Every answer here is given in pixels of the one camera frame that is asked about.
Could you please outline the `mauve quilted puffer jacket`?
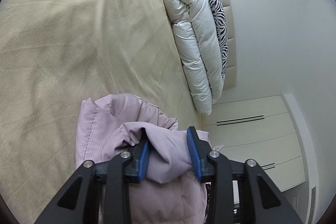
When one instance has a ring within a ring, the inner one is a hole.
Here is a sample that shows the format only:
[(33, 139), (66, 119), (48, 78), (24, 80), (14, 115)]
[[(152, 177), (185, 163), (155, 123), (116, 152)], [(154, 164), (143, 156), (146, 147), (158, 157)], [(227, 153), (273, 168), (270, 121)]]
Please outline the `mauve quilted puffer jacket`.
[(137, 145), (146, 132), (153, 150), (145, 179), (129, 186), (133, 223), (203, 223), (207, 191), (192, 171), (186, 132), (178, 121), (133, 94), (81, 103), (76, 165), (100, 163)]

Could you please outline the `beige bed sheet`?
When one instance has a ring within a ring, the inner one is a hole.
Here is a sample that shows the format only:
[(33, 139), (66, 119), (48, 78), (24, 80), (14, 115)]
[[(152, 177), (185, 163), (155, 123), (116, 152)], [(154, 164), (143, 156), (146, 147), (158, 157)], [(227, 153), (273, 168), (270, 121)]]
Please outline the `beige bed sheet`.
[(117, 93), (204, 127), (163, 0), (1, 1), (1, 195), (20, 223), (74, 172), (81, 102)]

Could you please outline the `zebra print pillow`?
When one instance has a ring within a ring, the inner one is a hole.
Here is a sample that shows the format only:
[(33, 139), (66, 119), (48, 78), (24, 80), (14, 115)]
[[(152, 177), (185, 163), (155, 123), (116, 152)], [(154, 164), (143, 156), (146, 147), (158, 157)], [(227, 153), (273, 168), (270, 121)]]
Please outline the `zebra print pillow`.
[(228, 36), (226, 15), (221, 0), (208, 0), (208, 2), (215, 22), (217, 38), (222, 58), (222, 78), (224, 79), (226, 76), (228, 63)]

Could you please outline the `white folded duvet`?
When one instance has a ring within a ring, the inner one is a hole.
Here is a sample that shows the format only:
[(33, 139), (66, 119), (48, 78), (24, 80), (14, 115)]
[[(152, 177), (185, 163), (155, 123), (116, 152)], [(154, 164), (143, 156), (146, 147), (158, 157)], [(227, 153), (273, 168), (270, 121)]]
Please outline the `white folded duvet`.
[(191, 98), (210, 115), (221, 97), (224, 76), (215, 20), (208, 0), (163, 0)]

